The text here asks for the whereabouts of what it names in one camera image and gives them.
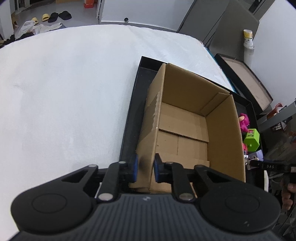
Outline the person's hand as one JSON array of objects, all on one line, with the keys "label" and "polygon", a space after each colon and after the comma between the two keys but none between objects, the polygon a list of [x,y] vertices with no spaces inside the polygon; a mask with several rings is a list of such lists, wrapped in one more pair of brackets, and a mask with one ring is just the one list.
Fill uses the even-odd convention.
[{"label": "person's hand", "polygon": [[283,210],[290,210],[293,201],[291,200],[291,193],[293,192],[294,185],[289,183],[287,186],[283,186],[282,188],[282,208]]}]

